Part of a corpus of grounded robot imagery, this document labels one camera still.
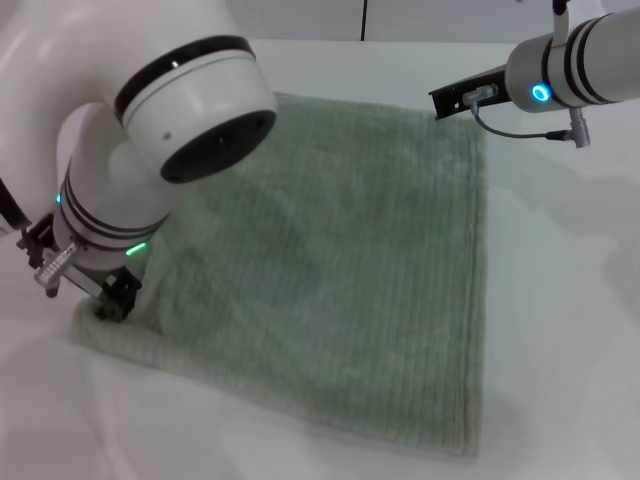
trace white wall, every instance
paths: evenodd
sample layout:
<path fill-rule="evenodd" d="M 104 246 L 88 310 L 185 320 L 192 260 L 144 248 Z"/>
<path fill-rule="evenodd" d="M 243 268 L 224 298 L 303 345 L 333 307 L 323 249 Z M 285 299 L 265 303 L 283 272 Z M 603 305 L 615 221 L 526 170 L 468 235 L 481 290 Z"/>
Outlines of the white wall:
<path fill-rule="evenodd" d="M 253 38 L 357 40 L 364 0 L 227 0 Z M 572 0 L 581 17 L 640 0 Z M 552 30 L 551 0 L 368 0 L 366 39 L 518 43 Z"/>

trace green towel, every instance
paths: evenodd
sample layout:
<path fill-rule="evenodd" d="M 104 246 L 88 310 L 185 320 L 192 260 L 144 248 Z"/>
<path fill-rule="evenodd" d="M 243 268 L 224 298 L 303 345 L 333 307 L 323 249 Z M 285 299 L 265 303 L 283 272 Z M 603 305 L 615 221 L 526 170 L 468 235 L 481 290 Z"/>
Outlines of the green towel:
<path fill-rule="evenodd" d="M 353 433 L 478 446 L 485 161 L 470 121 L 278 97 L 277 126 L 192 186 L 123 324 L 84 344 Z"/>

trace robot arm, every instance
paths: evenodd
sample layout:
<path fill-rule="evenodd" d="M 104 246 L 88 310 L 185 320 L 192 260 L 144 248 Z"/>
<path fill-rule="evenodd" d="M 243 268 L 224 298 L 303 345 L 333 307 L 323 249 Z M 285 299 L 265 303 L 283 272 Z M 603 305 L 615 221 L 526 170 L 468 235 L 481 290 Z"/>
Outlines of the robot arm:
<path fill-rule="evenodd" d="M 640 8 L 589 20 L 569 33 L 566 3 L 553 2 L 555 32 L 518 45 L 505 66 L 431 92 L 438 118 L 465 110 L 479 118 L 479 107 L 505 102 L 529 113 L 568 109 L 571 130 L 538 136 L 588 145 L 580 109 L 640 97 Z"/>
<path fill-rule="evenodd" d="M 0 37 L 0 79 L 0 236 L 23 231 L 51 296 L 66 275 L 117 297 L 125 252 L 181 185 L 243 159 L 276 117 L 224 0 L 27 0 Z M 56 203 L 58 132 L 88 103 Z"/>

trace white table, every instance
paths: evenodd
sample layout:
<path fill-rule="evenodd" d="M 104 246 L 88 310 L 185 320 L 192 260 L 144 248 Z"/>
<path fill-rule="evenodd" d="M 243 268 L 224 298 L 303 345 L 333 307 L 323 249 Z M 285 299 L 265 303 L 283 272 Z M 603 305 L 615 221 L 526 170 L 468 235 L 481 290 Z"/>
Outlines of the white table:
<path fill-rule="evenodd" d="M 273 88 L 431 108 L 505 45 L 257 41 Z M 0 478 L 611 480 L 640 477 L 640 131 L 587 110 L 593 147 L 489 139 L 484 428 L 477 460 L 280 416 L 66 339 L 80 294 L 48 301 L 0 246 Z M 565 128 L 513 106 L 510 131 Z M 66 134 L 63 153 L 71 148 Z M 20 273 L 12 276 L 10 271 Z"/>

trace blue led light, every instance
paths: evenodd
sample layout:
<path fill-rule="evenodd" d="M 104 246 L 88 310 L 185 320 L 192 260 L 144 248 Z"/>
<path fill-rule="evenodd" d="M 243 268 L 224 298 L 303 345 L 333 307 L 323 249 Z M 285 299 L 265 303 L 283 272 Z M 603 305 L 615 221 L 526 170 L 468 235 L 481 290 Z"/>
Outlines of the blue led light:
<path fill-rule="evenodd" d="M 551 100 L 551 90 L 545 84 L 540 83 L 538 85 L 534 85 L 531 89 L 531 95 L 536 100 L 536 102 L 547 103 Z"/>

